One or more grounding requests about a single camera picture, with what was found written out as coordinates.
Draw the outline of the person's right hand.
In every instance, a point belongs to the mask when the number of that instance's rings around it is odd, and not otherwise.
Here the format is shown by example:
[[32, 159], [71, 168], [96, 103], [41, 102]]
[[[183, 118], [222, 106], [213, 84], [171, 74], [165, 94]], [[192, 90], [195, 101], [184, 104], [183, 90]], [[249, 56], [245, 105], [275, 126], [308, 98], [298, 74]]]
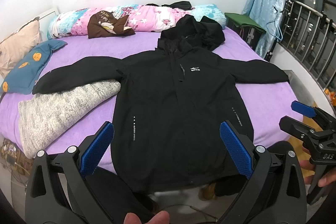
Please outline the person's right hand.
[[301, 160], [299, 165], [304, 170], [314, 171], [314, 175], [304, 178], [305, 184], [312, 184], [312, 187], [323, 188], [335, 182], [335, 161], [325, 158], [327, 152], [322, 145], [303, 143], [302, 149], [308, 153], [309, 160]]

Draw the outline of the person's left hand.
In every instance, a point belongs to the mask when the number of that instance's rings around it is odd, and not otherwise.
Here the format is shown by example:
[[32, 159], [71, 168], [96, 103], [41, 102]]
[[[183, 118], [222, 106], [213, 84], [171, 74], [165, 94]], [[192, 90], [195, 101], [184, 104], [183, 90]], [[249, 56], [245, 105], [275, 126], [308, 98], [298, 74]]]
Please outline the person's left hand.
[[123, 224], [169, 224], [170, 215], [167, 211], [160, 211], [155, 215], [149, 215], [148, 217], [140, 217], [135, 213], [128, 213], [123, 220]]

